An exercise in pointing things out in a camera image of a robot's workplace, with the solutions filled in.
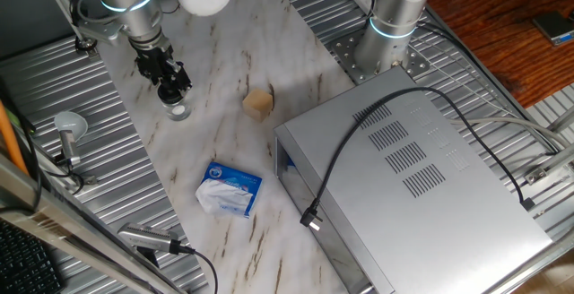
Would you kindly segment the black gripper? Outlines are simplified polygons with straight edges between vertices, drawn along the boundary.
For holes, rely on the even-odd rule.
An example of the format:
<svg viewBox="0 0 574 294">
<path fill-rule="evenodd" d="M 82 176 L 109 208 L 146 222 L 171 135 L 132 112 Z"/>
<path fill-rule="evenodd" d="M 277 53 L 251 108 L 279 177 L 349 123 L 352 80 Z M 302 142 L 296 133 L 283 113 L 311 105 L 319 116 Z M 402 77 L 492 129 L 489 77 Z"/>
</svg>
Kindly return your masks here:
<svg viewBox="0 0 574 294">
<path fill-rule="evenodd" d="M 174 89 L 181 93 L 187 93 L 192 88 L 192 82 L 182 63 L 169 65 L 172 60 L 173 47 L 153 48 L 143 50 L 137 48 L 135 62 L 141 76 L 149 79 L 157 87 L 159 95 L 170 95 L 173 93 L 170 83 Z"/>
</svg>

